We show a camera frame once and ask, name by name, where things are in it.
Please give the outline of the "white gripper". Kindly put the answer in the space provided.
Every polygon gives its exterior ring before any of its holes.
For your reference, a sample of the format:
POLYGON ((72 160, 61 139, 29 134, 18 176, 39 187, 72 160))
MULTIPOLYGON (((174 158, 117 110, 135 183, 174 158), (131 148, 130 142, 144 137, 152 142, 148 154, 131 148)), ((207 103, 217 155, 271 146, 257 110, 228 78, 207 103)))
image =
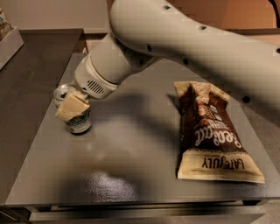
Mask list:
POLYGON ((73 90, 66 94, 64 101, 57 108, 55 116, 64 122, 68 122, 76 116, 80 116, 89 109, 89 97, 104 99, 118 89, 116 84, 105 80, 95 69, 90 56, 86 56, 77 66, 73 81, 84 93, 73 90))

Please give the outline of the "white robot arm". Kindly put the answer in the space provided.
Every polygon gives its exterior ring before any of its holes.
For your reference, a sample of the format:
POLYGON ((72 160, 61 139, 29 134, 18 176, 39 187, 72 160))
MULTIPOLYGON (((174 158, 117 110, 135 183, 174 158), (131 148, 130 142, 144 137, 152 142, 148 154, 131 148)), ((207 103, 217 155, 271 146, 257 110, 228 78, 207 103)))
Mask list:
POLYGON ((77 66, 73 89, 56 116, 67 122, 103 99, 130 75, 167 58, 213 84, 247 96, 263 117, 280 118, 280 53, 277 45, 198 23, 166 0, 115 0, 110 31, 77 66))

